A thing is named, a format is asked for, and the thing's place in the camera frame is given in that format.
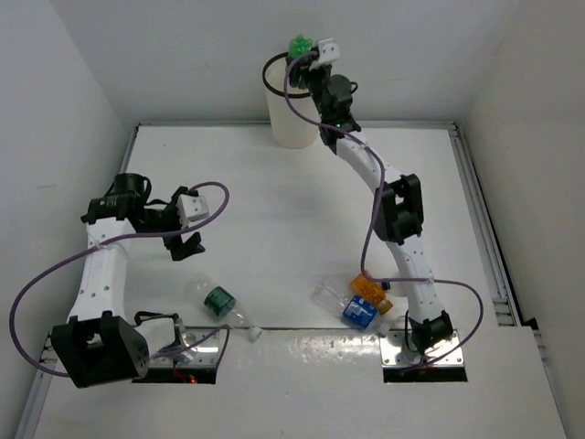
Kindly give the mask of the green plastic bottle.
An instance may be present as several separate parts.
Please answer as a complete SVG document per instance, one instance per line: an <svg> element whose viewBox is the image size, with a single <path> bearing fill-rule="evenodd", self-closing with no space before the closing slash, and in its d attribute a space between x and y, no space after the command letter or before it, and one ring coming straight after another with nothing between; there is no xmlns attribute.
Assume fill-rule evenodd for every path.
<svg viewBox="0 0 585 439"><path fill-rule="evenodd" d="M289 41L287 59L297 59L302 54L310 52L313 47L314 41L311 38L298 34Z"/></svg>

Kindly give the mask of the clear bottle green label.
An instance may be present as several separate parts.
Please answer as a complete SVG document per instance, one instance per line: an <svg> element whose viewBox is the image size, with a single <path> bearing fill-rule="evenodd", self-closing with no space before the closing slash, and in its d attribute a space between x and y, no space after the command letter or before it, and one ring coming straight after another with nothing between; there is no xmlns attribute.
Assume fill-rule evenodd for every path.
<svg viewBox="0 0 585 439"><path fill-rule="evenodd" d="M244 304L229 290L203 273L196 273L189 281L186 294L216 323L242 329L250 343L255 343L263 333Z"/></svg>

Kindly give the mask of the orange label plastic bottle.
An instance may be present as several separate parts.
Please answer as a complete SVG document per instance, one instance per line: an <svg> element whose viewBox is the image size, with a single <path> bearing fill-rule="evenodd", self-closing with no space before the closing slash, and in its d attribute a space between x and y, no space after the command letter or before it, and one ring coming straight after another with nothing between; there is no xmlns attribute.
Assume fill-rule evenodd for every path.
<svg viewBox="0 0 585 439"><path fill-rule="evenodd" d="M354 294L373 305L381 315L385 315L393 307L382 286L368 280L363 274L359 274L354 278L349 287Z"/></svg>

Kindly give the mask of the blue label plastic bottle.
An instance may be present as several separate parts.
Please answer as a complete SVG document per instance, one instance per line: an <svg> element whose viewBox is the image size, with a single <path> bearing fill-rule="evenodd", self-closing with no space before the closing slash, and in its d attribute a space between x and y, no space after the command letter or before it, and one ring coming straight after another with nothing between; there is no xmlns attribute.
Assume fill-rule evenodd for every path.
<svg viewBox="0 0 585 439"><path fill-rule="evenodd" d="M378 309L359 295L354 295L347 302L342 320L355 329L385 337L391 327Z"/></svg>

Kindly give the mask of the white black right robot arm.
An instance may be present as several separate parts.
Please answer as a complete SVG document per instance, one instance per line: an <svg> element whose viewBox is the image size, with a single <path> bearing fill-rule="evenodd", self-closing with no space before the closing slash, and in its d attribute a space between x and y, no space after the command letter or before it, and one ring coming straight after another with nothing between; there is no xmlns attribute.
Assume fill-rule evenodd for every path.
<svg viewBox="0 0 585 439"><path fill-rule="evenodd" d="M320 119L301 118L319 128L323 143L348 163L374 194L372 219L367 237L375 234L390 249L404 284L411 327L409 348L424 354L438 342L451 337L449 314L433 285L432 272L422 246L424 213L419 178L404 175L386 164L369 145L353 118L352 83L333 75L331 65L316 64L312 50L286 59L283 92L289 87L308 90Z"/></svg>

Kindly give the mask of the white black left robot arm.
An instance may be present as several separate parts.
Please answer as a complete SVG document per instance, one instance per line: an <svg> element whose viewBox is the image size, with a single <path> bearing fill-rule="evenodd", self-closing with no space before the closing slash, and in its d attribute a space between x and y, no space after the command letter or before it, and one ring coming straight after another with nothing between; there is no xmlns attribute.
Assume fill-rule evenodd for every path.
<svg viewBox="0 0 585 439"><path fill-rule="evenodd" d="M179 187L169 201L152 199L152 185L138 174L117 175L106 193L90 201L81 220L90 255L86 257L78 297L65 324L51 330L51 345L79 388L146 376L159 352L178 355L186 345L178 314L140 311L128 321L124 292L130 236L162 238L175 261L203 252L199 233L179 232L208 217L204 197Z"/></svg>

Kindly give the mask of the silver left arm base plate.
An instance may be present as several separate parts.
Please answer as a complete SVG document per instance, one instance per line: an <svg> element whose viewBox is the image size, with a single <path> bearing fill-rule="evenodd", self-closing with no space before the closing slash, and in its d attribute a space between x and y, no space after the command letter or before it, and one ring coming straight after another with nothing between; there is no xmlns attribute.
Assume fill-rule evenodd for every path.
<svg viewBox="0 0 585 439"><path fill-rule="evenodd" d="M224 329L211 327L182 329L176 341L150 356L149 366L170 368L176 363L184 369L213 369L219 363L223 332Z"/></svg>

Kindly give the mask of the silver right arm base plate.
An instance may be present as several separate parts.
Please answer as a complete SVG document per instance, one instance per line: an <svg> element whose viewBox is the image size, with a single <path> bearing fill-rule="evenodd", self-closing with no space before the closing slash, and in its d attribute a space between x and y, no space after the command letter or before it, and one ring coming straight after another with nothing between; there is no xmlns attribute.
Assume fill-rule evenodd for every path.
<svg viewBox="0 0 585 439"><path fill-rule="evenodd" d="M390 330L379 339L381 363L384 369L405 369L421 364L431 368L454 369L464 367L463 349L459 346L457 330L445 340L439 341L423 354L415 350L411 337L404 341L404 330Z"/></svg>

